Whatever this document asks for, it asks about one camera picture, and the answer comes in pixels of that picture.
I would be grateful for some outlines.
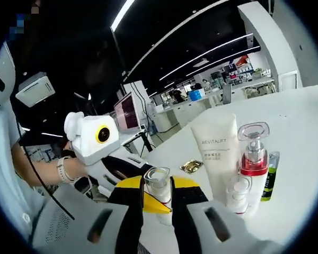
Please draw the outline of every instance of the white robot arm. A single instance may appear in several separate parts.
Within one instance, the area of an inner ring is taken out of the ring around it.
[[[112,117],[67,115],[64,130],[77,158],[87,165],[87,173],[96,179],[99,189],[108,192],[129,177],[144,175],[151,165],[120,145],[119,132]]]

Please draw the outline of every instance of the computer monitor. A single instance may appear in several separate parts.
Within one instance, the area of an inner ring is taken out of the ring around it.
[[[237,70],[237,67],[236,67],[236,65],[234,63],[224,67],[224,71],[227,72],[227,73],[233,72],[235,70]]]
[[[117,104],[114,105],[114,110],[117,116],[119,131],[126,132],[140,128],[140,121],[132,92],[118,101]]]

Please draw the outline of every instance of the light blue shirt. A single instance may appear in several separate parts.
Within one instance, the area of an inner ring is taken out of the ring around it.
[[[33,221],[45,198],[15,173],[11,148],[19,138],[15,115],[8,101],[0,108],[0,206],[21,235],[29,240]]]

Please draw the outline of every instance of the white tube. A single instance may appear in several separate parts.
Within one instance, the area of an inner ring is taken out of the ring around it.
[[[205,164],[213,198],[226,204],[226,187],[238,173],[240,159],[237,123],[234,114],[214,115],[191,126]]]

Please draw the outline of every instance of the monitor screen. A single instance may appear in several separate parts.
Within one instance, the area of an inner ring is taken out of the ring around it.
[[[129,93],[122,100],[120,100],[114,106],[114,110],[116,111],[120,130],[129,130],[140,127],[133,103],[132,93]]]
[[[234,63],[224,67],[225,72],[233,72],[235,70],[237,70],[237,67]]]

